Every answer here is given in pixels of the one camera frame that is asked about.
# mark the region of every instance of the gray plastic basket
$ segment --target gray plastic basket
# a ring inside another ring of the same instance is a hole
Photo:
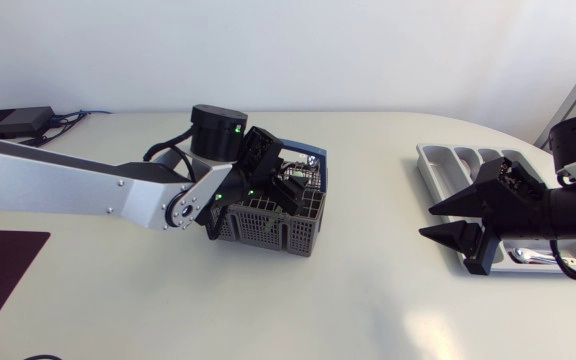
[[[248,199],[228,207],[218,239],[240,241],[271,250],[285,249],[291,254],[310,256],[319,234],[326,194],[319,191],[321,177],[303,163],[284,164],[284,176],[308,177],[303,200],[297,215],[284,212],[266,196]],[[220,209],[212,211],[217,219]]]

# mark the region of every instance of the white table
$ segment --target white table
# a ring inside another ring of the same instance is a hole
[[[517,148],[553,186],[550,155],[422,114],[250,113],[252,125],[328,150],[310,258],[197,225],[0,211],[0,229],[52,233],[0,312],[0,359],[576,359],[575,281],[470,275],[417,232],[440,221],[417,143]],[[94,115],[45,148],[120,164],[189,126],[189,114]]]

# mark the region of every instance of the blue basket handle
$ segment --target blue basket handle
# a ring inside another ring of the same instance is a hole
[[[321,176],[321,186],[319,190],[325,193],[328,188],[328,167],[326,163],[328,152],[324,149],[297,141],[281,139],[281,142],[284,143],[283,148],[286,150],[314,156],[319,160],[319,174]]]

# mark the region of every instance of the black power adapter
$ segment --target black power adapter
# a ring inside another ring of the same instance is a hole
[[[0,139],[39,137],[55,116],[50,106],[0,110]]]

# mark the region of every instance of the white wall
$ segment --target white wall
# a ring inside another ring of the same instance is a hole
[[[533,141],[575,82],[573,0],[0,0],[0,108],[416,111]]]

